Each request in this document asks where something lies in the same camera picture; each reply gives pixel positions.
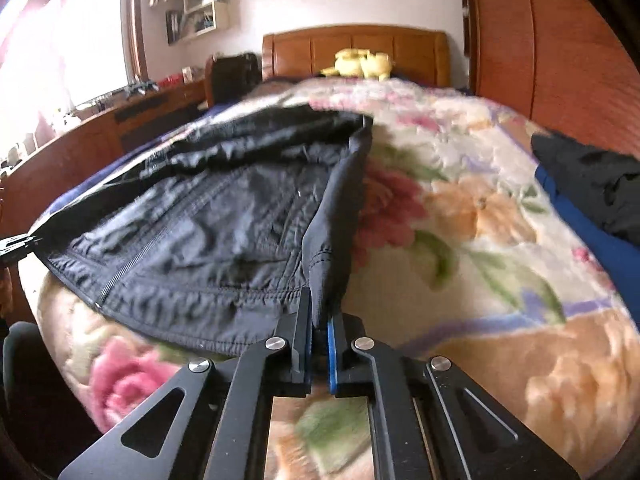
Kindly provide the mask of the wooden headboard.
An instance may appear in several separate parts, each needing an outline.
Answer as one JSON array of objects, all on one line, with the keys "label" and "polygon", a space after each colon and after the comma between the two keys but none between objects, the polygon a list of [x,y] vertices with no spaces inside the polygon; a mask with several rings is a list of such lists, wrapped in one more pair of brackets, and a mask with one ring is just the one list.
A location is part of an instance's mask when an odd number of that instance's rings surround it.
[{"label": "wooden headboard", "polygon": [[451,84],[448,37],[439,30],[393,25],[329,25],[262,38],[262,76],[304,79],[332,67],[343,50],[384,53],[393,72],[417,84]]}]

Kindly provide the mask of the red basket on desk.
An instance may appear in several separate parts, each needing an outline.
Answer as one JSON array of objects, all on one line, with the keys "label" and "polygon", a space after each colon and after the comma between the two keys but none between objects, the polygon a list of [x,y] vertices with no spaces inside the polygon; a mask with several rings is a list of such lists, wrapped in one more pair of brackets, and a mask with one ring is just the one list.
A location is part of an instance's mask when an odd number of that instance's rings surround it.
[{"label": "red basket on desk", "polygon": [[182,73],[171,74],[171,75],[166,76],[165,78],[157,81],[157,85],[161,89],[174,88],[174,87],[177,87],[177,86],[181,86],[182,84],[183,84]]}]

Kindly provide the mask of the white wall shelf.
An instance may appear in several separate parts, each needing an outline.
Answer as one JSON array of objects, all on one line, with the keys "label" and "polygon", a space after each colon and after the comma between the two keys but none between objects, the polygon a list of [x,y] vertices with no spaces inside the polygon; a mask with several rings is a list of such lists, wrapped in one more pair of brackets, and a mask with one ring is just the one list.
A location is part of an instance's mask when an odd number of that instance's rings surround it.
[{"label": "white wall shelf", "polygon": [[165,13],[170,46],[189,41],[230,26],[227,0],[175,0]]}]

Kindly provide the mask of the folded dark and blue clothes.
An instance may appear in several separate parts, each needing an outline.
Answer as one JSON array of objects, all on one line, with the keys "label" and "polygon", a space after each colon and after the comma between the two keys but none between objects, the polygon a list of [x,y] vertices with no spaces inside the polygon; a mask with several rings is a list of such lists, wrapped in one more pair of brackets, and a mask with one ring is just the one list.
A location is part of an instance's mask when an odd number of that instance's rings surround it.
[{"label": "folded dark and blue clothes", "polygon": [[639,159],[559,131],[530,139],[535,177],[639,319]]}]

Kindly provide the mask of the yellow plush toy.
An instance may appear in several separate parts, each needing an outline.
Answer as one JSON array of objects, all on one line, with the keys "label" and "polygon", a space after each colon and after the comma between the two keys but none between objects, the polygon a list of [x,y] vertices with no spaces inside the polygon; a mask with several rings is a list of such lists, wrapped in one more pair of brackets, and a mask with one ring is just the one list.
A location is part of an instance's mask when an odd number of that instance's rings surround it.
[{"label": "yellow plush toy", "polygon": [[390,78],[394,62],[387,53],[366,49],[343,49],[335,53],[334,65],[320,70],[325,77],[385,80]]}]

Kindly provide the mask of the wooden louvered wardrobe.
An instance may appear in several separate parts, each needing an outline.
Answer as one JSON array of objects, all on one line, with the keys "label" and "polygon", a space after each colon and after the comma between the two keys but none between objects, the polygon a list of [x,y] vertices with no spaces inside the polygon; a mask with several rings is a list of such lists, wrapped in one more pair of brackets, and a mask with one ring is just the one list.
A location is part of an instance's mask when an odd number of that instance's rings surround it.
[{"label": "wooden louvered wardrobe", "polygon": [[465,0],[471,90],[585,144],[639,153],[639,72],[588,0]]}]

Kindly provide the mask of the wooden desk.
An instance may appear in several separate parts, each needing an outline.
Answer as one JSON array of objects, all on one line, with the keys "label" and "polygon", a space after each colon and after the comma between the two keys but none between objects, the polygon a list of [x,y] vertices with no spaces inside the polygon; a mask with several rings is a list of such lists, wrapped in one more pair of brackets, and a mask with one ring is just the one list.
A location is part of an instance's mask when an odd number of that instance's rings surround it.
[{"label": "wooden desk", "polygon": [[98,170],[200,114],[197,80],[94,115],[21,162],[1,185],[1,235],[26,232],[52,202]]}]

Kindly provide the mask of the dark chair at desk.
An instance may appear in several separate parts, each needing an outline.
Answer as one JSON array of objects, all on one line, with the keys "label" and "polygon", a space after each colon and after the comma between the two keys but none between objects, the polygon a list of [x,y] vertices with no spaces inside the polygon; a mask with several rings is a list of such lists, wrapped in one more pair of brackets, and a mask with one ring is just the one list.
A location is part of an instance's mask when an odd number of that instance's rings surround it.
[{"label": "dark chair at desk", "polygon": [[235,56],[210,56],[205,64],[204,88],[209,107],[235,102],[262,82],[258,56],[245,52]]}]

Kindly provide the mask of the window with wooden frame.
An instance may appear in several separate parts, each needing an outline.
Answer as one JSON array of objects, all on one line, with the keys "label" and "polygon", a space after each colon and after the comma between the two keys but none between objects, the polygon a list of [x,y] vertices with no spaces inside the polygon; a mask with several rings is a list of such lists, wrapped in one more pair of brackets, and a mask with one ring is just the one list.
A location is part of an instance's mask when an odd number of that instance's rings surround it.
[{"label": "window with wooden frame", "polygon": [[1,11],[1,156],[8,162],[147,80],[140,0],[10,0]]}]

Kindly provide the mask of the floral bed blanket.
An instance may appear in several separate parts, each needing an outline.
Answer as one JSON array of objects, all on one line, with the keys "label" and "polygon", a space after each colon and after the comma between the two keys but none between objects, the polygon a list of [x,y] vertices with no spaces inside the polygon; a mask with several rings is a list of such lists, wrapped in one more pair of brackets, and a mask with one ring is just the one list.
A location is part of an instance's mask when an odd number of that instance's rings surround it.
[{"label": "floral bed blanket", "polygon": [[[446,356],[582,478],[636,478],[638,325],[508,133],[520,115],[398,79],[264,84],[111,174],[195,126],[299,105],[373,122],[352,270],[335,309],[404,356]],[[252,345],[227,356],[130,330],[37,254],[18,275],[56,368],[103,431],[190,359],[227,361]]]}]

